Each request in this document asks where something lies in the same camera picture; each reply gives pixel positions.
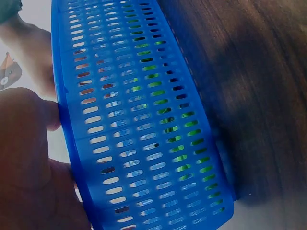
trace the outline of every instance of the blue plastic basket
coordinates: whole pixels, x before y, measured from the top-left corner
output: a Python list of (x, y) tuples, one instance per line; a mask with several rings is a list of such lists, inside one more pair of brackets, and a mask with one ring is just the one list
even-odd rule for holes
[(156, 0), (53, 0), (52, 50), (95, 230), (214, 230), (231, 218), (205, 112)]

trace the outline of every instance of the wooden surface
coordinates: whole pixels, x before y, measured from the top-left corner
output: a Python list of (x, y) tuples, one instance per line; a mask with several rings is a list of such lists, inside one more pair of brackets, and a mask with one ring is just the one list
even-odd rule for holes
[(223, 230), (307, 230), (307, 1), (159, 0), (236, 175)]

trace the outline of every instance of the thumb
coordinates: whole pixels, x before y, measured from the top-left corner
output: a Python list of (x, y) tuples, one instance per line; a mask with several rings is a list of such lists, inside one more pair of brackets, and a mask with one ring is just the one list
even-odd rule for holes
[(38, 188), (50, 179), (47, 131), (59, 127), (57, 104), (16, 88), (0, 92), (0, 182)]

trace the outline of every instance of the hand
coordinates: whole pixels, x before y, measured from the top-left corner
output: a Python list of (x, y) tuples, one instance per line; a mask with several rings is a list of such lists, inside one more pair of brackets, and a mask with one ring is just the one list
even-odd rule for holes
[(50, 32), (25, 23), (17, 14), (0, 25), (0, 38), (23, 64), (40, 94), (55, 98)]
[(48, 158), (57, 104), (34, 92), (0, 92), (0, 226), (3, 230), (90, 230), (67, 164)]

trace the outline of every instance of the wooden table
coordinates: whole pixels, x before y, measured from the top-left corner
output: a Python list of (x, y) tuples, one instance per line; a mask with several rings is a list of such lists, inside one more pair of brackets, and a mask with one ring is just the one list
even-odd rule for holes
[(223, 230), (307, 230), (307, 2), (159, 0), (236, 175)]

